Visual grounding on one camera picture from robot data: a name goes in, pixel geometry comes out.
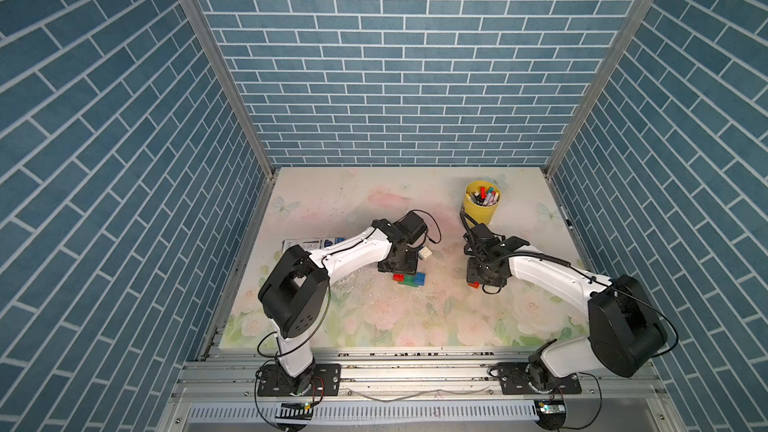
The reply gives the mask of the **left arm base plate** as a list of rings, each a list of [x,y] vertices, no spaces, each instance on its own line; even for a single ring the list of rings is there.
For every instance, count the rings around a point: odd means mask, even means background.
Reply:
[[[338,363],[313,363],[298,377],[291,377],[279,363],[266,363],[258,373],[260,397],[337,396],[342,367]]]

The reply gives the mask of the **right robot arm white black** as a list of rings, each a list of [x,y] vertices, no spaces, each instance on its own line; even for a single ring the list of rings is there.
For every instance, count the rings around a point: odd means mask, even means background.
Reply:
[[[494,258],[468,255],[469,283],[500,289],[497,276],[538,286],[587,318],[586,336],[550,341],[529,357],[527,374],[536,389],[548,391],[559,379],[601,368],[628,378],[664,352],[668,333],[663,315],[628,275],[612,279],[589,273],[533,247]]]

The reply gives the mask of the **blue lego brick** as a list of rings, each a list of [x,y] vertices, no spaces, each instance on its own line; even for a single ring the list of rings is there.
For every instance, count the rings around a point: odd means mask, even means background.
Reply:
[[[414,276],[413,283],[416,287],[421,287],[425,285],[425,274],[421,272],[417,272]]]

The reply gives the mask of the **green lego plate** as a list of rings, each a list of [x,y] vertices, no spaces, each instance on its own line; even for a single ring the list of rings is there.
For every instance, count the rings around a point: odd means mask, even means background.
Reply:
[[[420,287],[421,282],[416,276],[404,276],[403,280],[399,282],[400,285],[406,285],[410,287]]]

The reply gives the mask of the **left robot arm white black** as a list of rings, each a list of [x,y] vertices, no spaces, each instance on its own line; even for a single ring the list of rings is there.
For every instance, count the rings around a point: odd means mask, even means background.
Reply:
[[[315,361],[311,336],[323,321],[331,286],[373,263],[394,259],[427,234],[387,220],[337,244],[314,250],[288,248],[258,292],[263,312],[276,332],[276,359],[290,379],[310,374]]]

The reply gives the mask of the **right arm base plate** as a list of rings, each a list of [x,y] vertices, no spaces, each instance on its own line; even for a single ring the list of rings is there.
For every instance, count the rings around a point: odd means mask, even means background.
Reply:
[[[497,363],[488,369],[488,374],[499,382],[504,395],[575,395],[582,392],[575,374],[557,378],[530,363]]]

